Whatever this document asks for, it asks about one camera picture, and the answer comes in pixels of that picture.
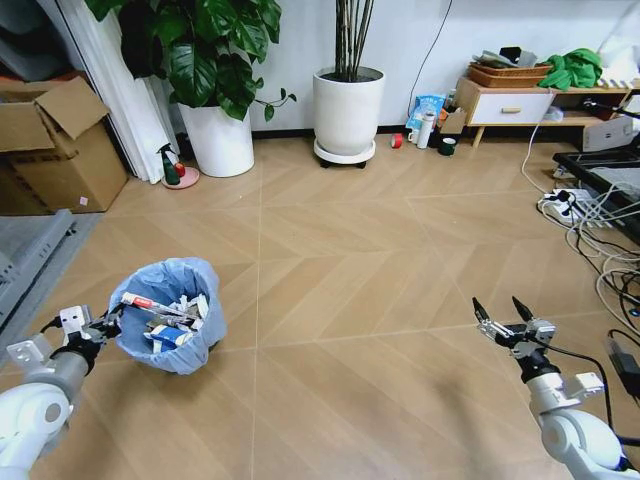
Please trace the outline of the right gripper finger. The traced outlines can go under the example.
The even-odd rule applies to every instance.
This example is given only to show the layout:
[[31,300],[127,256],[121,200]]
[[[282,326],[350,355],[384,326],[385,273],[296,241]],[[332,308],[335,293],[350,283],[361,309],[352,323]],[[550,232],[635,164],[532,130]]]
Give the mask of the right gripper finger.
[[514,332],[499,322],[493,321],[476,297],[472,298],[472,304],[479,331],[497,345],[513,346]]
[[537,329],[537,318],[533,312],[515,296],[512,297],[512,302],[521,318],[521,322],[515,325],[516,329],[518,331],[535,331]]

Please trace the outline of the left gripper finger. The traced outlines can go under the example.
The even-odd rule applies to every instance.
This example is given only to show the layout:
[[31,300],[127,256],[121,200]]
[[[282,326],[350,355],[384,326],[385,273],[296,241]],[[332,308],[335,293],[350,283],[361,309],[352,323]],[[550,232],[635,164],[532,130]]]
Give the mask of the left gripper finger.
[[106,344],[111,339],[121,334],[121,328],[117,322],[97,322],[85,326],[82,330],[82,338],[95,344]]
[[116,306],[113,310],[105,312],[102,316],[94,318],[90,326],[119,326],[123,307]]

